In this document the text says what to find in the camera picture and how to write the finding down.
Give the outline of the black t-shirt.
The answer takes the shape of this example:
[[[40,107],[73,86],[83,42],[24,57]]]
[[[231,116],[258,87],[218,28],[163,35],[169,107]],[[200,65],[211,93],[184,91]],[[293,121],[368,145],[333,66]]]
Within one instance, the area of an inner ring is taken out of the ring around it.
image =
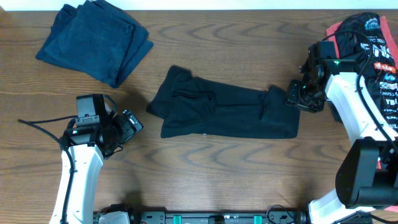
[[[235,138],[292,139],[300,111],[284,103],[285,91],[243,88],[194,77],[170,67],[147,112],[164,120],[161,137],[209,134]]]

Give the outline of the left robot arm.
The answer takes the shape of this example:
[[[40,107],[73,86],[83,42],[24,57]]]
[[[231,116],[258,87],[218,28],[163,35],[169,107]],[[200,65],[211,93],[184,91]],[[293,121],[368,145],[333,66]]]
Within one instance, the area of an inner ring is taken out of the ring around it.
[[[75,128],[62,136],[62,174],[50,223],[93,223],[98,176],[105,159],[143,129],[132,111],[125,110],[105,122],[99,116],[78,118]]]

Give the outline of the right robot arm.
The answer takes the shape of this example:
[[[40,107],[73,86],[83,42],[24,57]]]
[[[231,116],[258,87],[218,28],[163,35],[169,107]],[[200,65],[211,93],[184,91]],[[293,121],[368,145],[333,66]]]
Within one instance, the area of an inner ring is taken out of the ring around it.
[[[354,60],[309,59],[292,80],[286,104],[317,113],[333,103],[350,141],[335,188],[308,203],[296,223],[354,223],[372,211],[397,206],[397,132],[368,93]]]

